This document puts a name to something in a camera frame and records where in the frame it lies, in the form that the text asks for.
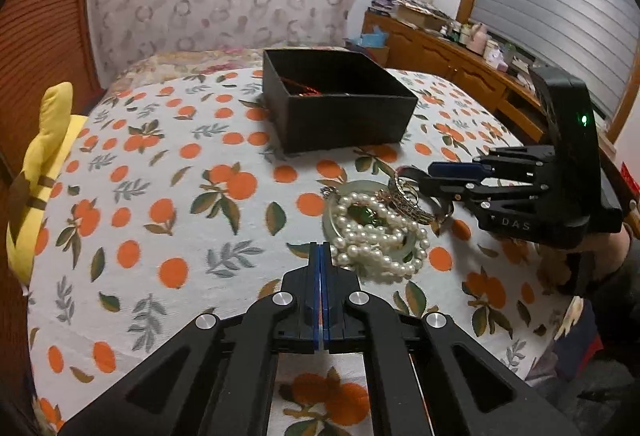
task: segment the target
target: silver screw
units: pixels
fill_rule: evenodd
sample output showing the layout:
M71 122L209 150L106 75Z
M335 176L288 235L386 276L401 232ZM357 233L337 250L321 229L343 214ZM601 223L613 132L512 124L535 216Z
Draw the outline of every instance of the silver screw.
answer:
M353 304L357 304L362 306L363 304L367 304L369 302L369 295L363 291L354 291L349 296L349 301L353 302Z
M216 317L210 313L200 315L196 319L196 326L201 330L208 330L216 325Z
M447 318L442 313L434 312L427 315L427 324L432 328L442 328L447 323Z
M273 302L278 306L286 306L291 304L291 301L293 301L293 296L288 291L279 291L273 296Z

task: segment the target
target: wooden cabinet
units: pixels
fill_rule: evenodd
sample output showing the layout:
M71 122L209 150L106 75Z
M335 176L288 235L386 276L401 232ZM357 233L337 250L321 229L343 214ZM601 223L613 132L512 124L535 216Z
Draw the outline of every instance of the wooden cabinet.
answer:
M458 86L497 116L522 142L538 142L546 120L540 103L516 79L494 70L466 48L372 12L364 32L378 25L388 32L387 68L438 75Z
M420 71L451 80L457 62L455 55L429 39L417 42L416 50L420 56Z
M464 60L454 68L450 80L487 109L495 109L506 88L506 84L491 73Z

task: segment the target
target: open box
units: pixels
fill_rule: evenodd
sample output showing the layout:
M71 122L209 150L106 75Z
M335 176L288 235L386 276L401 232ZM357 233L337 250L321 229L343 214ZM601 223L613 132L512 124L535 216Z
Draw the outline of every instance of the open box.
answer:
M265 50L262 93L284 152L399 142L418 102L357 52ZM313 89L319 95L301 95Z

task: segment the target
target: yellow pillow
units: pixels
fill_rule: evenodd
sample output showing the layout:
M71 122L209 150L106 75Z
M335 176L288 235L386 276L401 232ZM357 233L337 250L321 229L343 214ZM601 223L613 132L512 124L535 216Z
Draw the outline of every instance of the yellow pillow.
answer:
M44 217L41 209L49 200L52 184L86 121L84 116L71 115L72 100L73 87L68 82L45 92L40 107L40 132L31 141L22 172L9 190L6 251L9 267L25 286L31 281L36 241Z

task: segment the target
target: window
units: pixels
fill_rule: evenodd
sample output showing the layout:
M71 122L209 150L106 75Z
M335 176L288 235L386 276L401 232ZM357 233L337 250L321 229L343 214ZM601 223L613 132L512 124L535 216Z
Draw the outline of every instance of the window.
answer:
M638 47L634 0L476 0L471 19L580 77L613 116Z

